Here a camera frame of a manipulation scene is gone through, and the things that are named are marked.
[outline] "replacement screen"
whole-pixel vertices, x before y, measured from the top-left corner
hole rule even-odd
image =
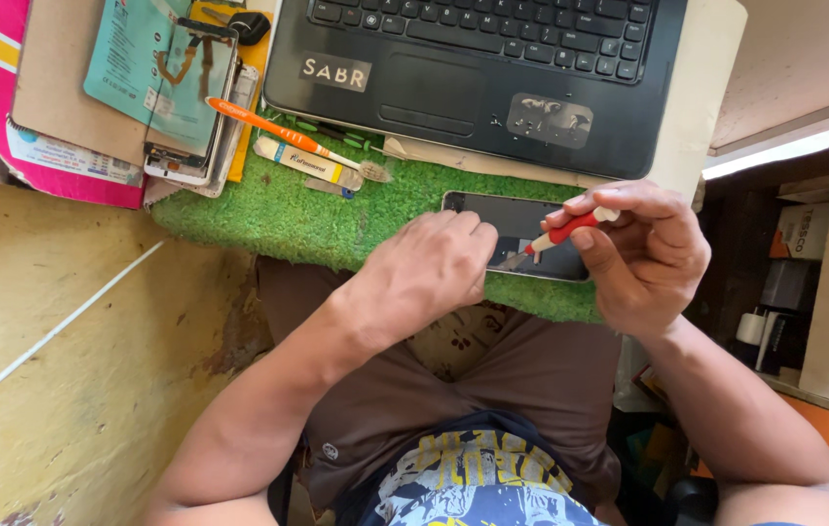
[[[442,207],[455,211],[475,211],[480,220],[490,223],[498,230],[496,250],[486,269],[560,281],[581,282],[589,278],[589,271],[570,242],[541,252],[537,264],[528,257],[513,270],[496,268],[510,256],[525,250],[525,245],[544,233],[540,229],[541,220],[548,213],[559,210],[560,203],[447,192],[443,196]]]
[[[236,40],[231,29],[178,19],[170,49],[157,54],[162,80],[145,137],[148,153],[154,148],[157,156],[204,165],[222,123],[205,99],[228,96]]]

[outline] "blue printed t-shirt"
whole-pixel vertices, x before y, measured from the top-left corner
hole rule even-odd
[[[355,498],[342,499],[338,525],[601,524],[580,503],[555,456],[521,416],[475,413],[403,448],[387,469],[354,490]],[[357,508],[353,501],[362,502],[361,492],[368,502],[351,509]]]

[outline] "white cable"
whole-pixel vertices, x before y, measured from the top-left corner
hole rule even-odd
[[[158,250],[159,248],[161,248],[161,245],[164,245],[164,244],[165,244],[165,240],[161,240],[156,245],[154,245],[150,249],[148,249],[148,252],[146,252],[145,254],[142,254],[141,256],[139,256],[138,259],[136,259],[135,261],[130,263],[128,267],[123,269],[123,271],[116,274],[116,277],[114,277],[112,280],[110,280],[110,282],[106,283],[103,286],[103,288],[101,288],[99,291],[97,291],[95,294],[93,294],[93,296],[89,300],[87,300],[86,303],[84,303],[83,305],[80,306],[80,308],[78,308],[76,311],[71,313],[69,317],[64,318],[64,321],[57,324],[57,327],[51,329],[51,332],[48,332],[47,334],[45,334],[44,338],[41,338],[40,341],[38,341],[37,343],[32,345],[32,347],[30,349],[25,351],[23,355],[19,356],[18,359],[16,359],[15,361],[11,362],[11,364],[9,364],[9,367],[6,367],[5,370],[2,371],[2,373],[0,373],[0,382],[2,380],[5,380],[6,378],[8,378],[9,375],[11,375],[16,369],[18,369],[18,366],[22,365],[26,360],[28,360],[30,357],[34,356],[34,353],[38,352],[42,347],[44,347],[44,345],[48,341],[51,341],[52,338],[57,336],[58,332],[60,332],[61,330],[64,330],[65,328],[67,328],[67,326],[70,325],[70,322],[72,322],[74,319],[76,319],[79,315],[83,314],[83,311],[90,308],[90,305],[93,305],[93,303],[95,303],[96,300],[99,300],[99,298],[102,295],[104,295],[109,289],[111,289],[113,285],[117,284],[117,282],[119,282],[119,280],[126,277],[126,274],[128,274],[129,271],[131,271],[132,269],[135,269],[136,267],[138,267],[139,263],[144,261],[146,257],[151,256],[151,254],[153,254],[155,250]]]

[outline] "toothbrush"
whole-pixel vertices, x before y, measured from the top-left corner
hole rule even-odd
[[[269,133],[273,133],[278,137],[287,140],[297,148],[300,148],[304,151],[309,151],[311,153],[316,153],[322,157],[332,159],[342,165],[345,165],[348,168],[358,171],[366,179],[371,179],[373,181],[379,181],[383,183],[391,181],[391,175],[389,175],[388,170],[385,169],[385,167],[381,167],[372,161],[363,161],[361,164],[355,161],[350,161],[350,159],[347,159],[346,157],[343,157],[338,153],[334,153],[333,151],[324,148],[323,146],[318,144],[316,140],[300,132],[296,132],[292,129],[288,129],[283,126],[278,126],[272,123],[271,121],[268,121],[267,119],[263,119],[255,113],[249,112],[242,106],[237,106],[227,100],[223,100],[215,96],[208,96],[206,100],[207,104],[211,108],[217,110],[223,115],[232,117],[233,119],[237,119],[239,121],[243,121],[247,125],[262,128],[263,130]]]

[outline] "green artificial grass mat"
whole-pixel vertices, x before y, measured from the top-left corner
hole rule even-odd
[[[276,123],[289,124],[282,121],[276,119]],[[368,253],[402,225],[422,212],[441,209],[443,194],[448,190],[549,201],[563,201],[584,191],[401,161],[376,151],[353,149],[320,134],[311,135],[350,159],[366,158],[384,164],[395,181],[366,181],[354,198],[345,199],[305,188],[308,175],[260,157],[250,147],[241,183],[227,183],[215,199],[178,192],[155,203],[151,216],[174,235],[194,242],[242,247],[294,263],[359,270]],[[373,144],[382,143],[380,137],[370,137]],[[254,130],[250,144],[256,138]],[[485,296],[554,321],[600,321],[591,282],[556,282],[488,272]]]

